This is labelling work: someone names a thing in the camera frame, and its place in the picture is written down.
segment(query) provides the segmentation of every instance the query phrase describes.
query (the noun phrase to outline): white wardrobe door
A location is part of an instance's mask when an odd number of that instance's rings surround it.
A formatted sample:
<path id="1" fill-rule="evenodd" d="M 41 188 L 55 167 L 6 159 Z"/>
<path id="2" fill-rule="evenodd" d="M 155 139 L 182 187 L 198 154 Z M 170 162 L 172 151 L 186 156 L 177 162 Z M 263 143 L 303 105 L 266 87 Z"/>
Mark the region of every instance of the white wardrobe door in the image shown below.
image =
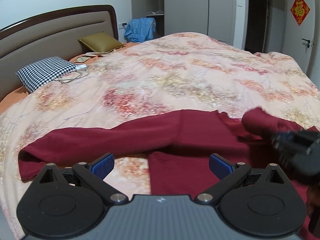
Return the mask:
<path id="1" fill-rule="evenodd" d="M 209 0 L 164 0 L 164 33 L 208 34 Z"/>
<path id="2" fill-rule="evenodd" d="M 232 44 L 235 12 L 236 0 L 209 0 L 208 35 Z"/>

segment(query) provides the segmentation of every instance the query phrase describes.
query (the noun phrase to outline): power adapter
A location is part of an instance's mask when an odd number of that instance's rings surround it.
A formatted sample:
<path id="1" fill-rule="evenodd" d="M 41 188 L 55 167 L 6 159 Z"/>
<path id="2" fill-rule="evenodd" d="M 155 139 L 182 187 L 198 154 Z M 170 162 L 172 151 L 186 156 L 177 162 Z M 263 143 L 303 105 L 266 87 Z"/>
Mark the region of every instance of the power adapter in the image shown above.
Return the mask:
<path id="1" fill-rule="evenodd" d="M 79 73 L 79 72 L 82 72 L 82 71 L 85 71 L 87 70 L 87 65 L 86 64 L 82 64 L 82 65 L 78 65 L 76 66 L 76 71 Z"/>

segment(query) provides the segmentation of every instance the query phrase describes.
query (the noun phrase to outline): wardrobe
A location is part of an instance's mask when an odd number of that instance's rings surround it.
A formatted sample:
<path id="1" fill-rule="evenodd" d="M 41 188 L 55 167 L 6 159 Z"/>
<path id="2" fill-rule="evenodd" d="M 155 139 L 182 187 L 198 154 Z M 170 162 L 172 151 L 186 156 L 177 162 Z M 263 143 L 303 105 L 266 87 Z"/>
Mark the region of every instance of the wardrobe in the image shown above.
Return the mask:
<path id="1" fill-rule="evenodd" d="M 148 14 L 147 10 L 164 8 L 164 35 L 203 33 L 233 45 L 236 5 L 236 0 L 132 0 L 132 15 L 142 17 Z"/>

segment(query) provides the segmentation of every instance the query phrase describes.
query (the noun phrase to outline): metal screw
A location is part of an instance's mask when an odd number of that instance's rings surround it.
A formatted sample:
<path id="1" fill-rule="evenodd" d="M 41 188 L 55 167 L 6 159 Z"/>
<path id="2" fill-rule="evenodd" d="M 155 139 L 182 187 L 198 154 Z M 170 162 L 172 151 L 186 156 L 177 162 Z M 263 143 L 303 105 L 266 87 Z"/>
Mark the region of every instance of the metal screw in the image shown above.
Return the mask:
<path id="1" fill-rule="evenodd" d="M 197 196 L 197 198 L 198 198 L 198 200 L 200 200 L 202 202 L 209 202 L 213 199 L 213 196 L 208 193 L 201 193 Z"/>
<path id="2" fill-rule="evenodd" d="M 124 201 L 126 199 L 126 195 L 121 194 L 121 193 L 116 193 L 116 194 L 111 195 L 110 199 L 113 202 L 121 202 L 121 201 Z"/>

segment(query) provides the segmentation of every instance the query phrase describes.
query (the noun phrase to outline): red sweater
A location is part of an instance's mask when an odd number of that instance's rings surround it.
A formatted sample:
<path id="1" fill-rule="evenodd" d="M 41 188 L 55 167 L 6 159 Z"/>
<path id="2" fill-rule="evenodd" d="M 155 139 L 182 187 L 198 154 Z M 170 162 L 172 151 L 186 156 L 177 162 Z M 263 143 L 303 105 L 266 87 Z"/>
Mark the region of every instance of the red sweater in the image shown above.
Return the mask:
<path id="1" fill-rule="evenodd" d="M 64 128 L 53 130 L 19 153 L 22 180 L 34 177 L 45 163 L 72 165 L 91 162 L 111 152 L 117 157 L 149 152 L 151 193 L 190 194 L 192 197 L 218 181 L 209 170 L 209 156 L 265 168 L 277 162 L 269 139 L 277 131 L 300 130 L 294 122 L 256 108 L 240 119 L 217 111 L 180 110 L 125 122 L 112 129 Z M 306 201 L 307 187 L 293 181 Z M 300 235 L 316 239 L 306 219 Z"/>

